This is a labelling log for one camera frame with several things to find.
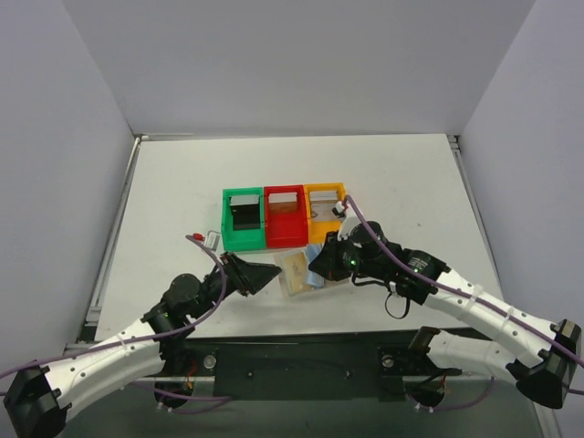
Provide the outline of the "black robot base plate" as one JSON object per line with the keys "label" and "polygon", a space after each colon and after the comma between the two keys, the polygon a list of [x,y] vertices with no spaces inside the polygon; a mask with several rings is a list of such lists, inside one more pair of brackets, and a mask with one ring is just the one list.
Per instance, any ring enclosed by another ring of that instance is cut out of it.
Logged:
{"label": "black robot base plate", "polygon": [[154,375],[157,402],[403,399],[459,370],[440,369],[410,345],[413,330],[187,339]]}

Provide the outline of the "gold credit card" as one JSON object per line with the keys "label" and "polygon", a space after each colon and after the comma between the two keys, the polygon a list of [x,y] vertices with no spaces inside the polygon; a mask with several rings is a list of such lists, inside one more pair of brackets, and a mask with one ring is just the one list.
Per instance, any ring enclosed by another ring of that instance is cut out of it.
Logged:
{"label": "gold credit card", "polygon": [[306,285],[307,259],[303,250],[282,253],[279,264],[282,269],[280,283],[289,297],[312,289]]}

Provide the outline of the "white VIP card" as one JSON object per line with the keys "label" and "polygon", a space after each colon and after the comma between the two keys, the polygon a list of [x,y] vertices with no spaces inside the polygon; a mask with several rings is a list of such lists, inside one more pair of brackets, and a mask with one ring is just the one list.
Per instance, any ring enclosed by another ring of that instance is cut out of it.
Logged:
{"label": "white VIP card", "polygon": [[311,219],[315,222],[335,221],[337,216],[332,212],[334,205],[329,203],[315,203],[311,205]]}

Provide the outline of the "beige leather card holder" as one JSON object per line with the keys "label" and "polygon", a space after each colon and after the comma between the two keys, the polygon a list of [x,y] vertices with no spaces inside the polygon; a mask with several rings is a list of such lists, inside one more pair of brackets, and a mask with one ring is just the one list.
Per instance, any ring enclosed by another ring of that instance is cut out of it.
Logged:
{"label": "beige leather card holder", "polygon": [[349,282],[347,278],[340,281],[327,280],[308,269],[309,263],[320,254],[322,248],[323,244],[309,244],[275,254],[276,265],[281,268],[278,280],[284,297],[292,298]]}

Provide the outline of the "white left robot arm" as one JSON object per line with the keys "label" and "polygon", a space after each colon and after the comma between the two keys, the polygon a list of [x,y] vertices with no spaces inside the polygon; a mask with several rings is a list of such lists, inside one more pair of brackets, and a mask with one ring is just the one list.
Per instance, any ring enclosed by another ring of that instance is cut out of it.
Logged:
{"label": "white left robot arm", "polygon": [[224,253],[202,279],[177,276],[153,308],[111,338],[74,356],[19,370],[4,397],[16,435],[55,437],[69,420],[115,390],[161,371],[180,374],[188,362],[183,342],[195,324],[232,293],[254,295],[281,271]]}

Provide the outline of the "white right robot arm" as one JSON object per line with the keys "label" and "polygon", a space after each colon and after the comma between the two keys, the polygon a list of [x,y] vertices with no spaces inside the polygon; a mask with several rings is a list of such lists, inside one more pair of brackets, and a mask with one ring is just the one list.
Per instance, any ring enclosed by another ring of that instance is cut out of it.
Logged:
{"label": "white right robot arm", "polygon": [[376,222],[357,225],[346,237],[329,232],[311,272],[329,281],[374,284],[408,302],[443,312],[481,334],[480,339],[439,328],[420,328],[408,349],[410,367],[484,374],[516,386],[532,402],[560,409],[580,357],[581,327],[514,308],[444,261],[389,241]]}

